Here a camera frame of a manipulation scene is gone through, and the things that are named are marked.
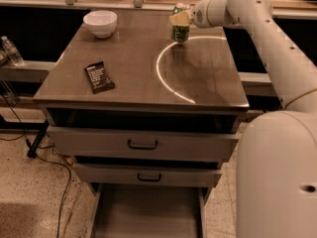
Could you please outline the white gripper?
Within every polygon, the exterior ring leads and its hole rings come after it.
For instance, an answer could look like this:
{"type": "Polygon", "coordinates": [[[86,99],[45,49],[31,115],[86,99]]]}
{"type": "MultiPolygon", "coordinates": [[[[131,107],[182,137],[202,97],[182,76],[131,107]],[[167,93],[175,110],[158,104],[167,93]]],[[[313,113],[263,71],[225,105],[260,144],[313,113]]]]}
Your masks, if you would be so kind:
{"type": "MultiPolygon", "coordinates": [[[[192,8],[193,24],[198,28],[212,28],[217,26],[215,12],[216,0],[201,0],[192,8]]],[[[190,11],[185,10],[169,17],[173,26],[189,26],[191,23],[190,11]]]]}

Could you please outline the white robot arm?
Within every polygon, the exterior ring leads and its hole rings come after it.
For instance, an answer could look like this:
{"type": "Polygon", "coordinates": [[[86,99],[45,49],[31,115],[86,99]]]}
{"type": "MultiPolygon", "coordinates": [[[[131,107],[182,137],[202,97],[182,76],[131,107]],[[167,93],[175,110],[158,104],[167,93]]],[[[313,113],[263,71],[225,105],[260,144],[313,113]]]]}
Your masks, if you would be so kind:
{"type": "Polygon", "coordinates": [[[174,25],[248,32],[282,108],[244,130],[237,160],[237,238],[317,238],[317,67],[267,0],[201,0],[174,25]]]}

